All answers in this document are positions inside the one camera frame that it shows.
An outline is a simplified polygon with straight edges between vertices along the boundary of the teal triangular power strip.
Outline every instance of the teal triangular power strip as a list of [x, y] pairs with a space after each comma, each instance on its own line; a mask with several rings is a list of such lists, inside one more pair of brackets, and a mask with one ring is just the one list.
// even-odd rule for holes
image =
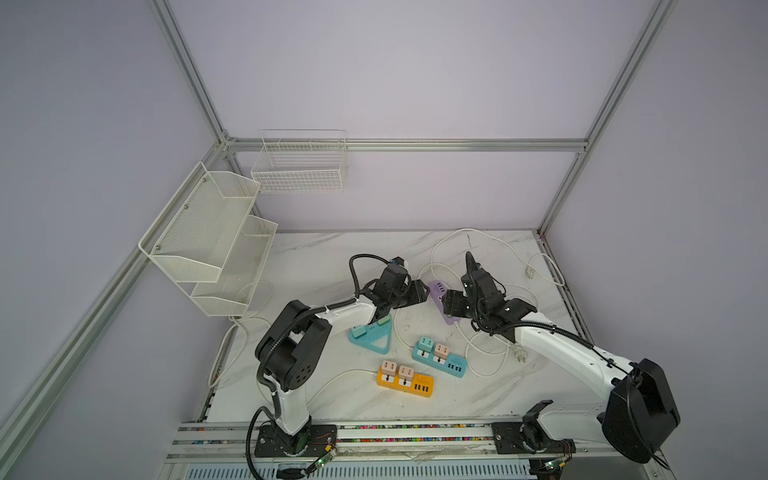
[[[386, 337], [385, 346], [375, 345], [384, 337]], [[389, 353], [389, 341], [392, 338], [392, 317], [387, 315], [371, 325], [358, 325], [349, 331], [348, 338], [357, 346], [386, 355]]]

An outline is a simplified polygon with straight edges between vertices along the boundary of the orange power strip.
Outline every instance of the orange power strip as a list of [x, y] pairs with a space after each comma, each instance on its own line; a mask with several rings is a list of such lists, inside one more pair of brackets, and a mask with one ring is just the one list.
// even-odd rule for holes
[[413, 380], [410, 382], [406, 380], [401, 381], [397, 374], [395, 374], [395, 376], [391, 376], [382, 373], [381, 367], [379, 367], [379, 374], [376, 376], [376, 383], [378, 383], [379, 386], [385, 386], [388, 389], [412, 393], [413, 395], [423, 396], [426, 398], [431, 397], [432, 391], [435, 389], [435, 379], [429, 375], [416, 373], [413, 376]]

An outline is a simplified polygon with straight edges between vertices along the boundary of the metal vent grille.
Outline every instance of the metal vent grille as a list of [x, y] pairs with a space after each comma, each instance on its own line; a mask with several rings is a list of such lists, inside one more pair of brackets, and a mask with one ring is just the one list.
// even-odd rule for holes
[[[259, 475], [264, 478], [277, 478], [277, 470], [296, 464], [256, 464]], [[309, 478], [361, 478], [365, 480], [385, 480], [404, 478], [408, 480], [430, 480], [435, 478], [456, 480], [517, 480], [535, 479], [528, 473], [530, 464], [527, 460], [443, 460], [433, 462], [338, 462], [322, 467]], [[207, 480], [210, 478], [253, 478], [246, 464], [204, 464], [190, 467], [188, 480]]]

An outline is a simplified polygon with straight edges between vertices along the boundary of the purple power strip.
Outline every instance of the purple power strip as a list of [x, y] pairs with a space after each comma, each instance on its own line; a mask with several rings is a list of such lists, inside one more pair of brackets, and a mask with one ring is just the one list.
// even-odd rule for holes
[[445, 285], [443, 285], [442, 282], [429, 282], [428, 286], [429, 296], [432, 297], [432, 299], [435, 301], [437, 310], [440, 310], [440, 315], [442, 315], [442, 319], [445, 320], [445, 323], [453, 325], [454, 323], [461, 320], [462, 318], [460, 316], [445, 315], [442, 312], [442, 296], [445, 295], [445, 292], [448, 291], [448, 289], [445, 288]]

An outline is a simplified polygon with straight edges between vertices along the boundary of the white wire basket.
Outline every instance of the white wire basket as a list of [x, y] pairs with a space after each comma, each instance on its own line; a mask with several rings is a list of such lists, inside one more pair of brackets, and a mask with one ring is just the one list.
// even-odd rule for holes
[[343, 130], [262, 130], [250, 174], [262, 194], [338, 192], [346, 179]]
[[216, 283], [198, 283], [190, 298], [208, 316], [242, 316], [248, 310], [272, 246], [277, 223], [248, 215]]
[[242, 316], [253, 299], [277, 223], [250, 214], [259, 182], [208, 171], [203, 164], [187, 180], [195, 177], [199, 179], [190, 193], [184, 197], [186, 190], [179, 189], [166, 207], [179, 205], [168, 225], [161, 231], [161, 214], [139, 241], [139, 249], [206, 315]]
[[139, 243], [174, 282], [219, 280], [259, 191], [259, 183], [250, 178], [208, 171], [202, 164], [199, 169], [202, 177], [165, 231], [153, 245], [146, 245], [146, 234]]

